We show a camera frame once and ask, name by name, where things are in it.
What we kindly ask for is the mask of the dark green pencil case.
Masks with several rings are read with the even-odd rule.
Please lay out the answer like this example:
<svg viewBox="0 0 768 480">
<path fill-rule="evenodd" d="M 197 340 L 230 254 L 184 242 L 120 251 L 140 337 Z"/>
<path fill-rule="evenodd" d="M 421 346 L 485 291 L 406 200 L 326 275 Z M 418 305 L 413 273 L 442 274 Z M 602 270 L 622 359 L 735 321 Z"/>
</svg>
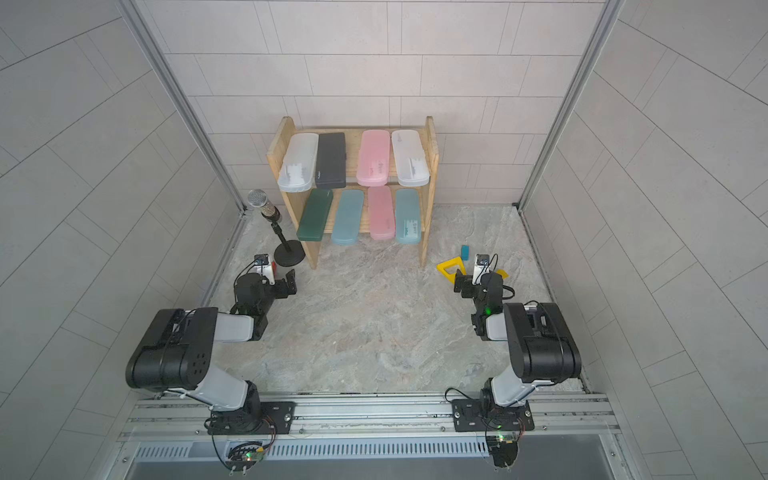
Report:
<svg viewBox="0 0 768 480">
<path fill-rule="evenodd" d="M 313 189 L 306 200 L 297 230 L 297 237 L 305 242 L 320 242 L 333 201 L 333 191 Z"/>
</svg>

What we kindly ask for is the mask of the teal pencil case with label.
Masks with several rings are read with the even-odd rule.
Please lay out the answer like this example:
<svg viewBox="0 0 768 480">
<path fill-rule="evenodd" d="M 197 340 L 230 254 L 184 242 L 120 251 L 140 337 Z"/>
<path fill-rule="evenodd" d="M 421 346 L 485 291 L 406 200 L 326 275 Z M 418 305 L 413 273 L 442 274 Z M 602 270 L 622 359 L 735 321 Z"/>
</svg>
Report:
<svg viewBox="0 0 768 480">
<path fill-rule="evenodd" d="M 421 209 L 418 191 L 402 188 L 395 192 L 396 240 L 412 245 L 421 241 Z"/>
</svg>

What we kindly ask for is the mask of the light blue pencil case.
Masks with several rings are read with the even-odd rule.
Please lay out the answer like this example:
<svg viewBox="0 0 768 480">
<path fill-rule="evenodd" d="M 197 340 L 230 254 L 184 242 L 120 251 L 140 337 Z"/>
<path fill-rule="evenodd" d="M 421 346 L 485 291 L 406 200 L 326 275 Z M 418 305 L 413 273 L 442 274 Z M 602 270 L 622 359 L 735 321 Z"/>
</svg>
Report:
<svg viewBox="0 0 768 480">
<path fill-rule="evenodd" d="M 341 193 L 331 234 L 334 244 L 349 246 L 358 241 L 364 198 L 361 190 L 344 190 Z"/>
</svg>

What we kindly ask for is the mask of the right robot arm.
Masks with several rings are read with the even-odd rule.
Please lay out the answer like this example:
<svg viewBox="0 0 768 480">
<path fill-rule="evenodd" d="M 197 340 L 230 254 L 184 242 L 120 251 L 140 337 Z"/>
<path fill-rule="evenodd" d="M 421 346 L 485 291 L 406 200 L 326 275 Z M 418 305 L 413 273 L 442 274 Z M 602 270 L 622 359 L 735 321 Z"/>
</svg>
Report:
<svg viewBox="0 0 768 480">
<path fill-rule="evenodd" d="M 483 413 L 521 408 L 537 388 L 579 377 L 581 355 L 557 304 L 515 303 L 515 290 L 493 271 L 477 277 L 456 272 L 454 291 L 473 301 L 475 334 L 508 348 L 508 366 L 482 389 Z"/>
</svg>

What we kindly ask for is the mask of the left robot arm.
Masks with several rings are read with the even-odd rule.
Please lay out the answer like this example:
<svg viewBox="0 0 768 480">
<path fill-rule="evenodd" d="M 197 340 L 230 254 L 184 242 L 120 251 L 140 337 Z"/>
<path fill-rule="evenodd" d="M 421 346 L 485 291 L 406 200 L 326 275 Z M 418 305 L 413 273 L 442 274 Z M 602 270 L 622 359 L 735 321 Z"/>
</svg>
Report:
<svg viewBox="0 0 768 480">
<path fill-rule="evenodd" d="M 274 281 L 249 271 L 234 282 L 235 304 L 229 312 L 216 307 L 159 310 L 127 362 L 126 383 L 134 389 L 180 392 L 208 405 L 218 422 L 259 424 L 256 386 L 215 366 L 213 346 L 261 340 L 274 301 L 296 293 L 293 269 Z"/>
</svg>

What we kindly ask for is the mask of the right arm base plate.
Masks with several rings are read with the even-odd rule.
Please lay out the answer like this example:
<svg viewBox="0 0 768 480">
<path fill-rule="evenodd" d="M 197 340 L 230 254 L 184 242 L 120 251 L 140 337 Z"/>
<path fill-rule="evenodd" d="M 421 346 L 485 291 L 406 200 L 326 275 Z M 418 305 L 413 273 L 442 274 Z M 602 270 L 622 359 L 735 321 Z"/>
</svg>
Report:
<svg viewBox="0 0 768 480">
<path fill-rule="evenodd" d="M 535 424 L 529 404 L 514 407 L 484 407 L 480 400 L 457 398 L 450 401 L 456 432 L 524 432 Z"/>
</svg>

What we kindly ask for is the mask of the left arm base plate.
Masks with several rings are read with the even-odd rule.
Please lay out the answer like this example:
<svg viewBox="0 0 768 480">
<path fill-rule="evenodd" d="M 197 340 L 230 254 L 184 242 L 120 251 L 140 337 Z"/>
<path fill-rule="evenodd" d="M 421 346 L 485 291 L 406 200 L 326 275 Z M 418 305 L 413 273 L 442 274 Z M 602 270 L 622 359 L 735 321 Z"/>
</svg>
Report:
<svg viewBox="0 0 768 480">
<path fill-rule="evenodd" d="M 293 422 L 295 402 L 263 402 L 258 411 L 246 405 L 236 411 L 212 411 L 204 422 L 209 435 L 288 434 Z"/>
</svg>

